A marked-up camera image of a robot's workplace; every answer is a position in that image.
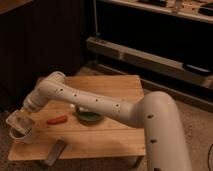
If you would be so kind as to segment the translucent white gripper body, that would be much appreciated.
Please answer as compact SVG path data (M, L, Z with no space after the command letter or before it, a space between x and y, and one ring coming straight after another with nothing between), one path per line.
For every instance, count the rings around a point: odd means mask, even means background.
M6 119L6 123L22 134L27 134L35 124L27 113L19 110L10 114Z

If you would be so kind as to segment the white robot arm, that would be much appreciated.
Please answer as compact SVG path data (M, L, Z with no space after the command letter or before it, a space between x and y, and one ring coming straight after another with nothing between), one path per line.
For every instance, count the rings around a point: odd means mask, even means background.
M49 101L74 104L127 126L143 128L148 171L192 171L179 109L169 94L153 91L133 103L72 88L65 80L66 75L60 71L46 76L6 123L26 135L35 124L29 115L40 111Z

